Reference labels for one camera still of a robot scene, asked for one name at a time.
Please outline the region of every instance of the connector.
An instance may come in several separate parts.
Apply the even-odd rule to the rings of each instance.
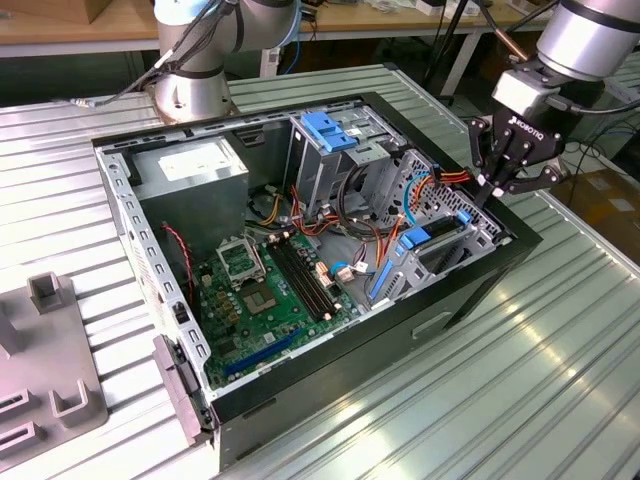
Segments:
[[[336,278],[342,283],[349,283],[355,279],[353,272],[349,267],[341,268],[336,272]]]

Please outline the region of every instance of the red cable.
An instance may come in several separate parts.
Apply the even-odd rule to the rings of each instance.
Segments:
[[[187,266],[187,279],[189,281],[189,303],[193,303],[193,277],[191,274],[191,260],[189,259],[187,245],[185,244],[184,240],[182,240],[180,234],[169,225],[162,225],[162,228],[174,236],[174,238],[178,242],[180,250],[182,250],[182,255],[184,255],[184,262]]]

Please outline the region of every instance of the green motherboard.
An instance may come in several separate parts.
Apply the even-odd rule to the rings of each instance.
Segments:
[[[314,271],[319,259],[307,239],[296,235],[287,243],[289,256],[297,255],[297,265],[306,266],[308,272],[304,273],[313,278],[313,287],[322,289],[339,308],[330,318],[314,317],[306,306],[309,304],[299,296],[307,298],[300,288],[310,285],[302,285],[297,275],[291,275],[290,266],[283,263],[282,251],[275,252],[266,244],[255,247],[266,272],[261,282],[251,280],[234,288],[229,279],[229,273],[237,275],[254,265],[244,247],[221,253],[229,270],[225,270],[219,256],[197,265],[199,323],[211,347],[205,370],[213,387],[224,386],[359,315],[354,302],[337,285],[328,289],[320,285]],[[273,258],[276,253],[280,262]],[[278,265],[288,270],[283,274]]]

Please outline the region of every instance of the slotted metal surface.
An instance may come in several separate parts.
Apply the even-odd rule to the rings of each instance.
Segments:
[[[243,111],[377,91],[468,163],[464,127],[382,66],[231,90]],[[96,112],[0,110],[0,289],[47,270],[72,276],[111,414],[2,480],[217,472],[210,447],[187,448],[151,359],[155,332],[87,141],[158,124],[143,95]],[[222,478],[632,478],[640,467],[637,271],[544,198],[508,203],[544,242],[469,319]]]

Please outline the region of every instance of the cardboard box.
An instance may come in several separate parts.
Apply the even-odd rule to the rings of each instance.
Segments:
[[[551,189],[565,205],[572,180]],[[640,191],[612,170],[578,175],[571,210],[640,265]]]
[[[111,0],[0,0],[0,9],[89,24]]]

